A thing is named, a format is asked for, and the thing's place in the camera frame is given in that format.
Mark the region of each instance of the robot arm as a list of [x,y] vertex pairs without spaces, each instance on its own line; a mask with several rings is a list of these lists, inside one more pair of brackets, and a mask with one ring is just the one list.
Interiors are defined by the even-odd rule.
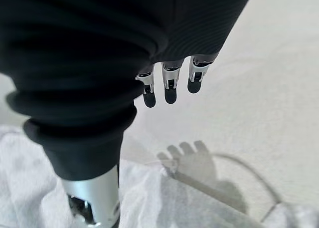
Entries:
[[80,222],[119,225],[123,132],[136,97],[155,105],[152,64],[163,62],[173,103],[181,63],[193,55],[188,88],[198,91],[246,2],[0,0],[0,72],[16,86],[7,102],[30,116],[24,130],[43,146]]

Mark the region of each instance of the silver metal cylinder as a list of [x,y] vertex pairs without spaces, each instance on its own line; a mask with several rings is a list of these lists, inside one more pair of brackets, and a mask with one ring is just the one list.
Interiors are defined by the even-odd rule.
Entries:
[[62,179],[71,211],[81,227],[117,228],[120,217],[118,170],[84,181]]

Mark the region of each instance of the black fingertip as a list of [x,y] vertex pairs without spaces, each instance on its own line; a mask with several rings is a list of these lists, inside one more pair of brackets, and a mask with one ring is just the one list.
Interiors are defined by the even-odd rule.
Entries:
[[165,89],[165,100],[168,104],[173,104],[177,99],[176,88]]
[[144,102],[147,107],[154,107],[156,104],[155,94],[154,93],[147,93],[143,94]]
[[188,80],[187,88],[188,88],[190,93],[199,92],[200,87],[201,87],[201,82],[200,81],[191,82],[190,80]]

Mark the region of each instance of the white cloth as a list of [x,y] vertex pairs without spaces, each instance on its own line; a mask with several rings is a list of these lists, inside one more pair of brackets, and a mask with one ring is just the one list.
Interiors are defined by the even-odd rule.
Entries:
[[[41,146],[18,128],[0,126],[0,154],[0,227],[76,227],[62,184]],[[120,173],[120,228],[263,227],[159,169],[122,160]],[[307,214],[312,221],[318,215]],[[266,227],[286,222],[282,210],[277,217],[269,215]],[[313,224],[307,227],[316,227],[318,219]]]

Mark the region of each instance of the robotic finger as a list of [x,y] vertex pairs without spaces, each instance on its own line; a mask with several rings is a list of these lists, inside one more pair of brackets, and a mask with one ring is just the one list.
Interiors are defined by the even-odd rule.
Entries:
[[145,105],[150,108],[154,107],[156,104],[154,94],[154,64],[146,67],[138,74],[136,80],[139,80],[144,84],[143,98]]
[[179,70],[184,62],[184,59],[177,61],[162,62],[162,74],[165,87],[165,100],[169,104],[173,104],[177,99],[177,82]]
[[200,90],[201,82],[208,71],[209,66],[215,61],[218,53],[211,55],[194,55],[190,58],[189,79],[187,88],[190,93],[197,93]]

